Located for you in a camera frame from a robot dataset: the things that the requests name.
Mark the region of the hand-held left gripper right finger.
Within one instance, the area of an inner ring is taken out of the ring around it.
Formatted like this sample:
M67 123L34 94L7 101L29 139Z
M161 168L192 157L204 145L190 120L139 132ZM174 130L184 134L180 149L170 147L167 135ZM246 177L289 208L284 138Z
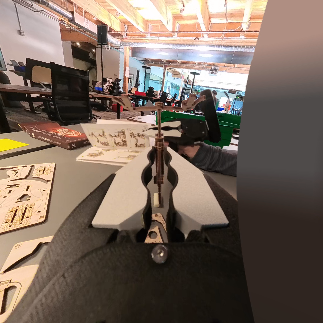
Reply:
M165 151L167 180L172 185L166 216L168 240L191 231L226 227L229 223L204 174L178 153Z

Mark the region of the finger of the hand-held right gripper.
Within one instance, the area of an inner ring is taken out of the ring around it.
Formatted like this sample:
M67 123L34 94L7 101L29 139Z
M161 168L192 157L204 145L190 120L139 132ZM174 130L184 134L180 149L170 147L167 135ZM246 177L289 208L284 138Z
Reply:
M181 131L178 129L171 129L167 131L161 130L161 134L164 137L181 137ZM145 136L156 137L158 135L158 129L147 129L145 131Z
M160 124L160 128L161 129L166 129L166 130L170 130L170 129L181 129L181 121L171 121L171 122L163 122ZM158 125L154 125L151 126L147 129L148 130L153 130L153 131L157 131L158 130Z

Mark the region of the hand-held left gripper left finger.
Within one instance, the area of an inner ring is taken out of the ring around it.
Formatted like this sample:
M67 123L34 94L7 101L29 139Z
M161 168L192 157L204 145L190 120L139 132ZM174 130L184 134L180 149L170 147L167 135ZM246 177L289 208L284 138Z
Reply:
M151 194L154 147L148 147L119 169L92 221L96 228L130 231L148 230L151 225Z

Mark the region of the wooden model handlebar assembly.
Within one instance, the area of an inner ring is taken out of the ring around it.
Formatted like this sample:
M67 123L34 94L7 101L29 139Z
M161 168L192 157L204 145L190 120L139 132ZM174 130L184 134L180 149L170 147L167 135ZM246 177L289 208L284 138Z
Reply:
M198 103L206 99L205 95L197 98L196 95L191 94L187 100L184 100L181 103L179 108L176 108L176 111L188 111L191 108L195 107ZM129 99L127 94L122 94L119 96L112 96L111 100L120 104L123 107L126 107L129 110L134 111L147 111L150 107L134 107ZM161 131L161 111L169 111L172 107L165 106L163 102L156 102L154 109L157 111L157 131L155 133L155 164L156 164L156 175L154 176L154 183L158 186L158 193L154 194L154 206L161 207L162 204L162 193L161 188L164 182L164 136Z

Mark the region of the person's right forearm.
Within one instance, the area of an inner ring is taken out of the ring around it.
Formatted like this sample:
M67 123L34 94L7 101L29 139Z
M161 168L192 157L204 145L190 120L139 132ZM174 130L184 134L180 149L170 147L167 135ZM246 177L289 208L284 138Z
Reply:
M237 153L234 150L221 149L218 146L211 146L200 143L203 147L203 159L193 164L197 168L207 172L217 172L228 176L237 176Z

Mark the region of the wooden parts sheet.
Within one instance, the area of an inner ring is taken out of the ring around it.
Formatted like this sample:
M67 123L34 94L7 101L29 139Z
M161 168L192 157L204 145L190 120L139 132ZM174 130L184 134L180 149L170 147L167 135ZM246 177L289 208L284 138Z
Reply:
M41 163L0 168L1 234L46 220L55 167L55 163Z
M53 237L54 236L47 236L39 239L19 242L11 249L0 274L0 322L5 322L14 308L20 302L23 295L29 288L39 265L27 265L17 269L13 269L13 267L23 259L34 254L42 244L50 243ZM5 294L6 291L8 291L8 289L11 287L15 287L15 291L9 306L6 309Z

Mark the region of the dark red model kit box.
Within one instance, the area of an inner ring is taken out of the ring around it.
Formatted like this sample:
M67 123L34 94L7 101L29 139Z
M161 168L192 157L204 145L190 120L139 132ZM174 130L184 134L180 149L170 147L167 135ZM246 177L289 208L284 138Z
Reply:
M77 130L60 126L58 123L21 123L19 127L30 137L67 150L90 145L87 136Z

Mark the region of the green plastic bin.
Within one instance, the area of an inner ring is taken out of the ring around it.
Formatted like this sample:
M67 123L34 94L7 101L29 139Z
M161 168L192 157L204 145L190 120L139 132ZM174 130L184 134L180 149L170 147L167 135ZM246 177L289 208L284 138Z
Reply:
M185 112L172 112L172 111L162 111L161 112L161 122L170 122L175 119L200 119L205 120L203 115L185 113ZM219 122L219 127L221 131L221 140L218 143L212 143L211 141L205 140L206 144L212 146L219 146L221 148L227 146L229 149L237 150L238 140L233 139L234 129L240 129L241 117L237 115L232 115L229 113L217 112L217 119Z

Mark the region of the small triangular wooden part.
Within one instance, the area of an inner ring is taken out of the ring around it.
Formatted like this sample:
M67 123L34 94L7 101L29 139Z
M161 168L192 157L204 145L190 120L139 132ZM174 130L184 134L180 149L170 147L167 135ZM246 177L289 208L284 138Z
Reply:
M162 244L168 243L166 222L160 213L151 215L151 226L148 230L144 243L146 244Z

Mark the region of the white instruction booklet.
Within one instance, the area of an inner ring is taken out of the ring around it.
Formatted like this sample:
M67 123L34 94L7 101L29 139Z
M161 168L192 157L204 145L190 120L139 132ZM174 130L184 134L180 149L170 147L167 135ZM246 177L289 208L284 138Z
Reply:
M128 120L98 120L82 124L92 147L81 153L76 161L124 166L147 147L154 146L155 139L144 134L151 127L148 123Z

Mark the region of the long background table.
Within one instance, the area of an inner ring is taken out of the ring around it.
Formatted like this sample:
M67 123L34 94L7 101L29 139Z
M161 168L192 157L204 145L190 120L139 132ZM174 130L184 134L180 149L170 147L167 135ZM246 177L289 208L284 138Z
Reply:
M123 106L123 110L129 110L129 111L156 111L159 108L166 111L182 111L182 108L180 106L172 106L173 102L171 100L168 100L167 97L164 97L162 100L160 100L160 98L148 97L148 96L142 96L142 95L122 94L122 95L113 96L113 95L108 95L100 92L90 92L89 97L97 98L101 100L109 100L118 104L117 119L120 119L121 105ZM132 101L136 102L139 99L148 100L148 101L150 100L155 104L151 107L150 106L138 107L137 103L135 103L135 105L132 104Z

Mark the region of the black mesh office chair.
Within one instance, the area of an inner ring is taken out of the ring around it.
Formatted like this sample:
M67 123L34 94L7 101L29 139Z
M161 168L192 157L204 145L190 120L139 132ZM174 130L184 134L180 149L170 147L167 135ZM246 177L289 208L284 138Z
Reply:
M50 67L51 100L46 106L49 119L61 125L90 122L93 115L89 101L88 71L54 62L50 62Z

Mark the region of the yellow paper sheet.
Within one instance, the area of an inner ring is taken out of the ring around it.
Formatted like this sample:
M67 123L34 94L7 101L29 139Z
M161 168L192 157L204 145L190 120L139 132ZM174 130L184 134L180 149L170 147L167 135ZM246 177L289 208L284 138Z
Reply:
M0 139L0 152L16 149L16 148L20 148L20 147L25 147L28 145L29 144L27 144L27 143L22 143L22 142L15 141L12 139L6 139L6 138Z

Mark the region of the beige backed chair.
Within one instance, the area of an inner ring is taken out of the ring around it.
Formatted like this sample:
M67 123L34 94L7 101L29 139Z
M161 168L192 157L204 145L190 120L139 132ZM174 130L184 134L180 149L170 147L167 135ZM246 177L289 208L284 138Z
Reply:
M25 78L30 80L31 87L51 89L50 63L26 58Z

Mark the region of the dark wooden desk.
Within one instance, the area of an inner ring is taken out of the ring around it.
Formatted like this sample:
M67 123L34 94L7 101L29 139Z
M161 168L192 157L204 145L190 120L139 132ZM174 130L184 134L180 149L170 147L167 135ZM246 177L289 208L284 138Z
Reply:
M18 100L19 102L28 102L29 109L25 109L25 111L33 113L33 114L41 114L41 112L37 112L34 109L33 102L51 102L52 101L52 92L51 89L43 88L43 87L28 87L21 85L12 85L12 84L0 84L0 92L5 93L20 93L25 94L26 99Z

